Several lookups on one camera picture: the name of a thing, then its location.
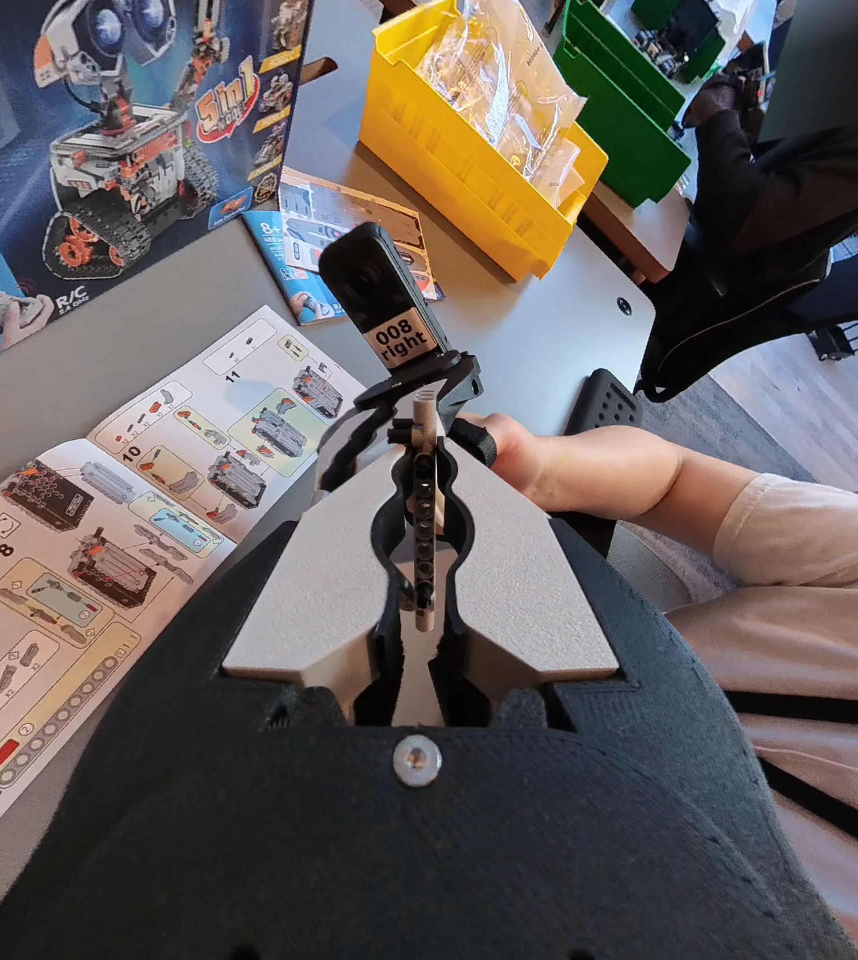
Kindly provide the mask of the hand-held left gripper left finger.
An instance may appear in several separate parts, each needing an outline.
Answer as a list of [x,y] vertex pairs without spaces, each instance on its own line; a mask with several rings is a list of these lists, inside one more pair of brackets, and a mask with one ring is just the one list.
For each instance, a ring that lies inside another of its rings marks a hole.
[[391,724],[406,476],[397,444],[303,514],[222,663],[228,675],[327,688],[356,723]]

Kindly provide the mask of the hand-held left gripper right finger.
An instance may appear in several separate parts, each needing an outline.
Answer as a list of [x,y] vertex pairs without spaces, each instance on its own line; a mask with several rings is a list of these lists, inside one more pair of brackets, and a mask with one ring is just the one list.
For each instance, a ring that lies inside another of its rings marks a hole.
[[507,693],[598,681],[619,663],[547,514],[450,440],[438,443],[445,582],[435,693],[449,726],[485,726]]

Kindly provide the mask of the light grey perforated building beam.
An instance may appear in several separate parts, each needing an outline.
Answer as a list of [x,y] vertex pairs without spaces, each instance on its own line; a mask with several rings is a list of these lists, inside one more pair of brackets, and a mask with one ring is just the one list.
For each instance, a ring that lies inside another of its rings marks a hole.
[[[411,447],[415,456],[420,452],[435,452],[438,441],[437,391],[425,387],[418,390],[412,401]],[[437,499],[435,499],[435,522],[437,522]],[[429,629],[425,628],[423,618],[414,610],[415,628],[421,633],[429,633],[434,627],[435,611],[431,614]]]

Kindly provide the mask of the black perforated building beam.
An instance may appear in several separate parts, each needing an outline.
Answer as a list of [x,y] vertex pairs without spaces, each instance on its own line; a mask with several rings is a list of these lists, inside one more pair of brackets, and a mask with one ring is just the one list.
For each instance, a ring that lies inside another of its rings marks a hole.
[[412,460],[412,553],[414,609],[425,628],[435,611],[437,468],[435,452]]

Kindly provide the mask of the person's right forearm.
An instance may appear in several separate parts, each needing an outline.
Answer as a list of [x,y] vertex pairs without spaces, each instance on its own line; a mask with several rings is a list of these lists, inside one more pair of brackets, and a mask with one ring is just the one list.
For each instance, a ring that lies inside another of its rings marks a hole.
[[610,520],[631,520],[657,507],[688,459],[675,443],[628,426],[543,438],[541,444],[532,501],[547,512]]

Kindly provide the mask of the brown wooden desk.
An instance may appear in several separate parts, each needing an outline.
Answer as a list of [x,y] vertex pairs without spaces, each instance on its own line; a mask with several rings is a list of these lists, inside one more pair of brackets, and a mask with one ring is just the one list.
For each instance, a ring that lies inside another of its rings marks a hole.
[[659,283],[674,270],[689,223],[689,205],[680,183],[658,201],[632,207],[597,181],[582,212],[630,265],[636,284]]

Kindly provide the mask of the grey desk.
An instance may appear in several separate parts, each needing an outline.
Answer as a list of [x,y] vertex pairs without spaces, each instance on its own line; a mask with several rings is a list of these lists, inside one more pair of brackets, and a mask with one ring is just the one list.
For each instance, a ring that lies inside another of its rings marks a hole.
[[[419,210],[446,294],[437,317],[454,346],[476,354],[483,395],[541,435],[567,421],[583,378],[638,374],[654,307],[579,228],[543,279],[513,282],[368,148],[358,145],[374,49],[375,8],[315,2],[307,58],[338,68],[297,92],[286,159],[296,170]],[[28,459],[82,437],[213,344],[259,306],[289,311],[240,218],[0,354],[0,481]],[[0,901],[48,828],[115,695],[83,721],[0,821]]]

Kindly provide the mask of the person's right hand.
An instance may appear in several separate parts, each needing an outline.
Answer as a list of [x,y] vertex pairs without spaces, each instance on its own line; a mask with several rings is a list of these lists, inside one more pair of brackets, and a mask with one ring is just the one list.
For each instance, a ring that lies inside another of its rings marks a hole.
[[544,438],[531,433],[504,413],[460,413],[459,416],[471,422],[471,439],[479,439],[482,432],[491,438],[495,459],[490,470],[533,504],[547,509],[544,491],[541,490],[548,464]]

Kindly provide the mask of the blue leaflet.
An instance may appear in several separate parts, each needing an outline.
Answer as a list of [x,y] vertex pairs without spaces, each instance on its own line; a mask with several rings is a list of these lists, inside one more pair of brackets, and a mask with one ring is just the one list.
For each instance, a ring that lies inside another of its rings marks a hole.
[[[319,272],[289,267],[285,261],[282,220],[279,211],[249,211],[243,215],[246,226],[260,247],[268,269],[291,308],[295,321],[302,325],[345,317],[347,312],[324,282]],[[446,295],[440,288],[443,300]]]

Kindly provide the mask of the yellow plastic bin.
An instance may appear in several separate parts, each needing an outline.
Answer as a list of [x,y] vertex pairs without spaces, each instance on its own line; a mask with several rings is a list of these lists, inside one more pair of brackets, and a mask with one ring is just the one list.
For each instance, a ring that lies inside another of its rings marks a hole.
[[455,1],[415,6],[373,31],[360,141],[515,281],[552,269],[608,163],[579,126],[583,185],[555,208],[430,85],[417,68],[457,20]]

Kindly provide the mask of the open instruction booklet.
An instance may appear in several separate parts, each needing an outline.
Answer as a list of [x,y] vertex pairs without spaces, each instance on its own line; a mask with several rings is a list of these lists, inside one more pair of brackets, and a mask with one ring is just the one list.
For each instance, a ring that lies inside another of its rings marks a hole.
[[267,306],[0,485],[0,818],[365,386]]

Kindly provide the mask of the pile of clear plastic bags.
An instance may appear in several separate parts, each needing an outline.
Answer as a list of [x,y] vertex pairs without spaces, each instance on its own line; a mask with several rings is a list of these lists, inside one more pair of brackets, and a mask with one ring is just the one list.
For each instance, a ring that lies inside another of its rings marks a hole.
[[566,131],[587,100],[519,2],[464,2],[417,73],[554,208],[584,184]]

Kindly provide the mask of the blue robot kit box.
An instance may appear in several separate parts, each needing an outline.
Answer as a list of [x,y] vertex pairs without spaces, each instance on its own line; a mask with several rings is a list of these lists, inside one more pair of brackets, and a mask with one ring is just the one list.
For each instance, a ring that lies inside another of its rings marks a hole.
[[0,350],[271,198],[308,1],[0,1]]

